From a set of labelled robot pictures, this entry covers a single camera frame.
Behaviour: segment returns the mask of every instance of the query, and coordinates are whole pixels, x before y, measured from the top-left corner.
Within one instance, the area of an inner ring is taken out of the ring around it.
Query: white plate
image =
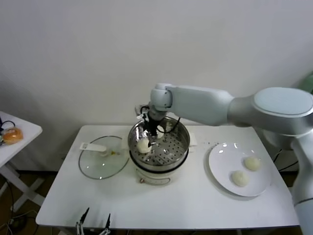
[[[261,168],[251,171],[245,167],[244,160],[255,156],[261,159]],[[240,196],[252,197],[263,193],[271,182],[271,171],[265,161],[253,150],[247,150],[237,143],[222,143],[215,146],[209,155],[209,166],[215,179],[227,190]],[[231,180],[236,170],[244,171],[250,178],[247,186],[239,187]]]

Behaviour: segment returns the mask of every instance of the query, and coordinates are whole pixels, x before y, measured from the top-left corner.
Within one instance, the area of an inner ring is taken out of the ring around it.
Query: white wall
[[[2,0],[0,109],[44,130],[15,164],[57,170],[80,126],[134,123],[157,82],[292,86],[312,19],[311,0]]]

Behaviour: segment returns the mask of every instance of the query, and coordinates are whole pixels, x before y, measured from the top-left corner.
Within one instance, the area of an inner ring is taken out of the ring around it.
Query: floor
[[[36,192],[41,194],[42,196],[46,196],[52,183],[55,178],[55,175],[41,175],[42,178],[45,179],[45,182],[39,187]],[[31,185],[36,178],[38,178],[38,175],[34,174],[22,174],[20,177],[27,185]],[[295,175],[283,175],[283,178],[287,184],[288,187],[291,187],[294,180]],[[0,176],[0,187],[5,183],[5,179]],[[15,188],[13,185],[11,185],[12,191],[13,191],[13,197],[14,200],[17,200],[21,196],[21,192]],[[10,207],[12,205],[12,199],[11,199],[11,193],[9,188],[4,192],[4,194],[0,197],[0,235],[7,235],[10,234],[9,231],[7,231],[7,227],[3,226],[2,224],[7,223],[7,221],[11,217],[11,211]],[[14,213],[13,216],[17,216],[23,213],[26,213],[28,211],[38,211],[39,206],[34,204],[31,201],[27,201],[17,213]],[[35,212],[30,212],[27,214],[27,221],[25,227],[20,230],[19,232],[14,232],[15,235],[58,235],[59,230],[56,228],[49,228],[49,227],[42,227],[38,226],[35,222],[36,214]],[[243,231],[243,235],[248,234],[249,231]],[[125,230],[119,230],[119,231],[113,231],[111,235],[236,235],[236,231],[233,230],[219,230],[219,231],[197,231],[197,232],[191,232],[191,231],[128,231]],[[269,233],[269,235],[302,235],[301,230],[299,227],[293,227],[293,228],[279,228],[275,231],[272,231]]]

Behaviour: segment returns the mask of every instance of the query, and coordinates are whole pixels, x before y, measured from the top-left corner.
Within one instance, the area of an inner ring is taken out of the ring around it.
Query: green object
[[[313,94],[313,72],[300,82],[298,88]]]

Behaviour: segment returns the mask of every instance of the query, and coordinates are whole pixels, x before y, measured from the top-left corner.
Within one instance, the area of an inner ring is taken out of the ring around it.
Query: steamed bun
[[[257,171],[261,168],[261,160],[256,157],[248,157],[245,159],[245,166],[247,169]]]
[[[157,130],[156,130],[156,133],[157,133],[157,138],[158,139],[161,139],[162,137],[163,137],[163,135],[164,135],[164,133],[162,133],[162,132],[164,132],[164,128],[163,127],[161,127],[161,126],[157,126]]]
[[[137,149],[139,153],[149,153],[151,151],[151,146],[149,147],[148,139],[141,139],[137,143]]]
[[[242,170],[237,170],[231,174],[231,179],[235,185],[239,187],[247,186],[250,179],[249,176]]]

